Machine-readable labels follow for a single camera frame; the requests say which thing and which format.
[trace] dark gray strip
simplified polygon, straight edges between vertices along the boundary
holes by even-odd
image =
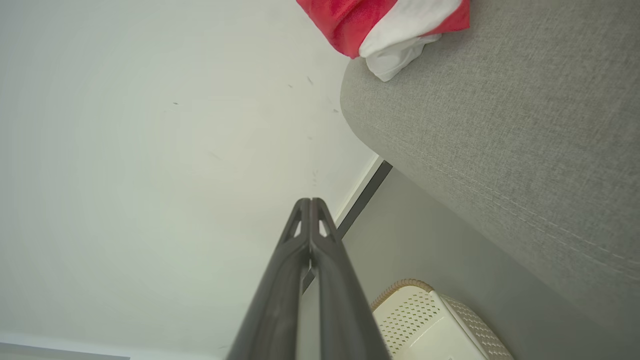
[[[382,183],[382,181],[384,181],[384,179],[387,177],[387,174],[391,171],[392,168],[393,166],[391,166],[390,163],[382,161],[382,164],[380,164],[380,167],[378,167],[376,173],[373,174],[371,180],[369,180],[369,183],[367,183],[367,186],[365,186],[360,196],[358,196],[358,200],[356,200],[356,202],[347,213],[347,216],[344,217],[344,220],[342,221],[342,223],[340,223],[340,226],[338,226],[337,236],[339,239],[342,239],[351,225],[353,225],[353,222],[356,220],[356,218],[358,218],[358,215],[362,212],[367,203],[369,203],[369,200],[371,200],[373,194],[376,193],[376,190],[378,189],[378,187],[380,187],[380,184]],[[305,278],[302,279],[303,293],[307,290],[309,285],[311,285],[311,282],[315,277],[316,275],[314,275],[313,271],[311,271],[310,269],[305,275]]]

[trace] laundry basket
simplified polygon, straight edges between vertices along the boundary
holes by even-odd
[[[513,359],[479,316],[425,282],[396,282],[371,310],[394,360]]]

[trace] white plastic basket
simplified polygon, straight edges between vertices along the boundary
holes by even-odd
[[[394,360],[513,359],[479,316],[425,282],[396,282],[371,310]]]

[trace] sofa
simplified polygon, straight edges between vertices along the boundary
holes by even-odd
[[[592,321],[638,338],[640,6],[475,0],[470,29],[388,83],[352,60],[341,105],[373,151]]]

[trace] white wall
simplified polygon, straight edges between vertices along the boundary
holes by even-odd
[[[293,0],[1,0],[0,331],[223,357],[373,159],[347,61]]]

